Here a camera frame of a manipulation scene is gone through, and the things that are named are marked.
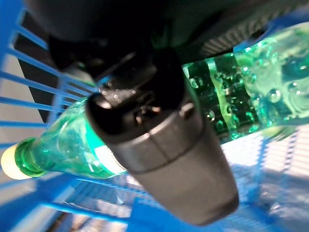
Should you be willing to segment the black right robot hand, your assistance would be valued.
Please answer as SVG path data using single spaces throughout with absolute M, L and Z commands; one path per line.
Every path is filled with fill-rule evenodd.
M 235 179 L 182 65 L 221 55 L 306 0 L 27 0 L 57 68 L 101 93 L 85 111 L 117 161 L 167 210 L 207 225 L 237 209 Z

